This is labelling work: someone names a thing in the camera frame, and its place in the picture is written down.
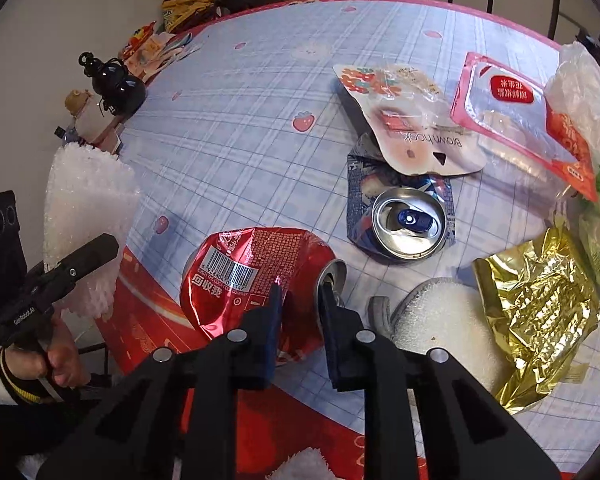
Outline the person's left hand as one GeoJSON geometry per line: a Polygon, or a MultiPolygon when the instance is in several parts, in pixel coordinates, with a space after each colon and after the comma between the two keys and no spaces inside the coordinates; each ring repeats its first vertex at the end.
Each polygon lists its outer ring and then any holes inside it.
{"type": "Polygon", "coordinates": [[[61,387],[87,385],[91,374],[83,366],[72,333],[58,313],[52,317],[52,325],[53,337],[47,346],[46,358],[13,344],[4,351],[7,368],[18,379],[33,380],[50,373],[61,387]]]}

